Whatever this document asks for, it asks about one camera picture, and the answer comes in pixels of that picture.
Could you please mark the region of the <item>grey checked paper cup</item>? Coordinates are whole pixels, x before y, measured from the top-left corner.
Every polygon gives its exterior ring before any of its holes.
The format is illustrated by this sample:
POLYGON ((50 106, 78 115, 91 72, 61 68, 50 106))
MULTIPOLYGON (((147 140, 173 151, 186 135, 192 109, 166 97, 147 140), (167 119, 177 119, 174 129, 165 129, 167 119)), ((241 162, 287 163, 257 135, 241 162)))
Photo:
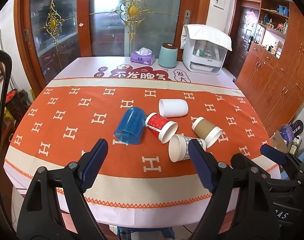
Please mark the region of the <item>grey checked paper cup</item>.
POLYGON ((203 139, 185 137, 180 134, 175 134, 172 136, 168 145, 168 154, 173 163, 190 159, 188 144, 193 139, 196 139, 201 147, 206 150, 206 143, 203 139))

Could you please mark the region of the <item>brown sleeved paper cup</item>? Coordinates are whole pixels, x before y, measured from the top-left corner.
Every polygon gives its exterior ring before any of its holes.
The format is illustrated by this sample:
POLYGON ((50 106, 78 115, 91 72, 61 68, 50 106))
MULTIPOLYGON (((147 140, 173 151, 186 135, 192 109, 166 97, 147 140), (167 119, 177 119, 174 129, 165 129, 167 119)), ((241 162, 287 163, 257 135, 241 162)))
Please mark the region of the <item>brown sleeved paper cup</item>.
POLYGON ((193 132, 205 141, 206 147, 211 147, 221 136, 223 129, 214 125, 205 118, 198 117, 192 123, 193 132))

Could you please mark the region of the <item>red paper cup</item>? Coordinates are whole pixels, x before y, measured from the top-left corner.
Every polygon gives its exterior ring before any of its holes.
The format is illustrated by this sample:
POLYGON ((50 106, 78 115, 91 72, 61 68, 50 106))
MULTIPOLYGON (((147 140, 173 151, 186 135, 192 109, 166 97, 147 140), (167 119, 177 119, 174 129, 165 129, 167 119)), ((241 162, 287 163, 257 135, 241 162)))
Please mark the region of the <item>red paper cup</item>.
POLYGON ((147 116, 145 126, 162 144, 170 141, 178 129, 177 122, 171 121, 155 112, 147 116))

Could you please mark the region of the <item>white paper cup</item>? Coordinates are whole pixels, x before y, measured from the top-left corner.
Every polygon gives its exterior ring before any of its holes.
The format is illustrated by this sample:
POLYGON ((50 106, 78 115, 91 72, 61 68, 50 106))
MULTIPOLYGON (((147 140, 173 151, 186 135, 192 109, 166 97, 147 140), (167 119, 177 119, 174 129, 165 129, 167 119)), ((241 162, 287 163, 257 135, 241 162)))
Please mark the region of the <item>white paper cup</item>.
POLYGON ((182 99, 160 99, 159 115, 165 118, 185 116, 188 113, 188 104, 182 99))

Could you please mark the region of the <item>blue plastic cup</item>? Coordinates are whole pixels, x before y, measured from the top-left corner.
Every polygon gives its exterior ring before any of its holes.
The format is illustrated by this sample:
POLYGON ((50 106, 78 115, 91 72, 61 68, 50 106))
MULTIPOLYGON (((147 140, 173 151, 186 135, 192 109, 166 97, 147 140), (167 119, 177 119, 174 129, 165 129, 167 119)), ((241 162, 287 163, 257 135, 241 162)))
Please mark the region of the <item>blue plastic cup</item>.
POLYGON ((114 131, 114 136, 126 144, 139 144, 145 128, 145 119, 146 114, 143 109, 139 107, 127 109, 114 131))

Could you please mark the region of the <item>cardboard box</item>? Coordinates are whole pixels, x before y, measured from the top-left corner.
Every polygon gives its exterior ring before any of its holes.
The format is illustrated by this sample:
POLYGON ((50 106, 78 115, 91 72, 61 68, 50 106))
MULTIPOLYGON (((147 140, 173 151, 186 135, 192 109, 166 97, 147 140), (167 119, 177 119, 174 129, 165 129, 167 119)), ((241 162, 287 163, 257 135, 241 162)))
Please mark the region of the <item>cardboard box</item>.
POLYGON ((294 133, 292 131, 288 131, 284 135, 286 136, 286 139, 283 137, 283 134, 280 131, 275 131, 270 138, 270 141, 272 143, 272 147, 278 151, 282 153, 289 153, 294 139, 294 133))

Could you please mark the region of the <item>orange H-pattern tablecloth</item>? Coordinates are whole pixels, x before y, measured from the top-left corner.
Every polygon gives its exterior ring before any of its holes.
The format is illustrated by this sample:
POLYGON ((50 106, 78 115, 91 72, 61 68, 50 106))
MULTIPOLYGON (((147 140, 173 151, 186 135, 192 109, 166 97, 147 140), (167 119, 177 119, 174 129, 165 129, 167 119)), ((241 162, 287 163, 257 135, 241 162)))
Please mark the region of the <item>orange H-pattern tablecloth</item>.
POLYGON ((36 170, 77 161, 103 138, 108 155, 88 202, 113 207, 151 209, 177 206, 210 197, 190 160, 173 163, 168 145, 155 132, 143 131, 140 143, 116 138, 114 131, 131 107, 156 112, 160 99, 183 99, 188 113, 175 118, 178 134, 193 137, 192 123, 204 117, 223 130, 209 148, 217 161, 228 163, 242 153, 264 170, 276 163, 260 154, 270 142, 253 107, 238 89, 175 81, 117 78, 57 79, 37 97, 14 134, 4 167, 17 183, 29 186, 36 170))

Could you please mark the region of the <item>white countertop appliance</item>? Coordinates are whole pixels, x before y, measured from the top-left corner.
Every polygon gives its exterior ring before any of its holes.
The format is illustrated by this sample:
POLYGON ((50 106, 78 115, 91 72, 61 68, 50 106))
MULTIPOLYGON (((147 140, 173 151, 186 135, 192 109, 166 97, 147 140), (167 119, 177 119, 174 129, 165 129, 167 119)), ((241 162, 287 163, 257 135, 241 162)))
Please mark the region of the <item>white countertop appliance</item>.
POLYGON ((183 64, 191 72, 219 74, 227 49, 206 40, 188 39, 182 55, 183 64))

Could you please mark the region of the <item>teal canister brown lid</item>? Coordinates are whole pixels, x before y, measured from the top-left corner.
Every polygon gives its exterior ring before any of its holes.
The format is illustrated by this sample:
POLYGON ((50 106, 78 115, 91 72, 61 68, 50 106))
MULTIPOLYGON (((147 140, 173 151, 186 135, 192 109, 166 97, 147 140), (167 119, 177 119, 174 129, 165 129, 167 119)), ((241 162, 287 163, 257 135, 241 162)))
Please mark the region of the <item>teal canister brown lid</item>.
POLYGON ((160 49, 158 64, 164 68, 175 68, 177 60, 177 46, 172 43, 163 43, 160 49))

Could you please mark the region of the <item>white cloth on appliance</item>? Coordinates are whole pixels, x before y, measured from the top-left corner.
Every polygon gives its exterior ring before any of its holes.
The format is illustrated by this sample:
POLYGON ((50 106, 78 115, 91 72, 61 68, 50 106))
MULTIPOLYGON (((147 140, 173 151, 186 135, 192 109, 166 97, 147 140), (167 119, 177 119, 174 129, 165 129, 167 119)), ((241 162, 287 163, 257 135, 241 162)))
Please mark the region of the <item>white cloth on appliance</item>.
POLYGON ((208 25, 185 24, 181 33, 181 49, 185 47, 188 39, 208 41, 232 51, 231 37, 219 29, 208 25))

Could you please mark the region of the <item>purple tissue box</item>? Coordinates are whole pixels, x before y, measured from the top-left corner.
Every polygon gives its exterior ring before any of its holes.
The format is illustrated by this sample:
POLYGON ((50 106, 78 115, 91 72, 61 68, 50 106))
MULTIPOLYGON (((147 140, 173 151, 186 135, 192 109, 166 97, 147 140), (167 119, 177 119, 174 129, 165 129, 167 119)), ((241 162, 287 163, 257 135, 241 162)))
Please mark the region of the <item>purple tissue box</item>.
POLYGON ((151 66, 155 62, 155 54, 148 48, 141 48, 131 53, 130 61, 151 66))

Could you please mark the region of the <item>dark wooden entrance door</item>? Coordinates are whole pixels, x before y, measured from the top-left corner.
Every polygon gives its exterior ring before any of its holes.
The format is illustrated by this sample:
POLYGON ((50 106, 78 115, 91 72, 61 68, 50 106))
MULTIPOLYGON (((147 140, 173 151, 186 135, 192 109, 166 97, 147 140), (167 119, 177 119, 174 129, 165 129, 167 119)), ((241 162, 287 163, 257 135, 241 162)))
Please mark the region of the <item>dark wooden entrance door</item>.
POLYGON ((227 53, 224 63, 234 78, 241 72, 247 58, 257 22, 259 20, 259 0, 235 0, 234 10, 229 28, 229 36, 232 40, 232 51, 227 53))

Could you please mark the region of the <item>wooden glass sliding door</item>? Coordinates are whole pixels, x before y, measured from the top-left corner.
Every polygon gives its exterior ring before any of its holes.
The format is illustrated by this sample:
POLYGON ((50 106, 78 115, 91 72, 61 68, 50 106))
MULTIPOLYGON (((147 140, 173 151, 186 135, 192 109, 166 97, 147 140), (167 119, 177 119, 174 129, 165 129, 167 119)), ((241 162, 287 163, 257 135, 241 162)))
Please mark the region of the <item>wooden glass sliding door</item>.
POLYGON ((182 26, 205 23, 210 0, 14 0, 14 26, 34 95, 79 57, 129 56, 180 43, 182 26))

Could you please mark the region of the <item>wooden wall cabinet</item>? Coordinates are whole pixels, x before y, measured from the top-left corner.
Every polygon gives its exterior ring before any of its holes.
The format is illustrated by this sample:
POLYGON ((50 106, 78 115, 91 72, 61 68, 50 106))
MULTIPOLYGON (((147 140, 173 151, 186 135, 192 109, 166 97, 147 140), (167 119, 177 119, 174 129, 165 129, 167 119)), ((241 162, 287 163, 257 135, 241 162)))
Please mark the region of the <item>wooden wall cabinet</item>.
POLYGON ((304 105, 304 16, 287 0, 261 0, 258 25, 236 85, 262 121, 268 135, 288 124, 304 105))

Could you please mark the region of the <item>white wall switch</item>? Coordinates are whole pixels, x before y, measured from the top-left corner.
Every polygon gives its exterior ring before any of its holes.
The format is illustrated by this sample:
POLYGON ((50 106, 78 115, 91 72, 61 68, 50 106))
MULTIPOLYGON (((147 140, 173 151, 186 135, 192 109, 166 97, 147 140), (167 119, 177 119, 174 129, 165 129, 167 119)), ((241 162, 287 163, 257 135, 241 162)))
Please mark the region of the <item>white wall switch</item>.
POLYGON ((221 10, 225 8, 225 0, 213 0, 213 6, 221 10))

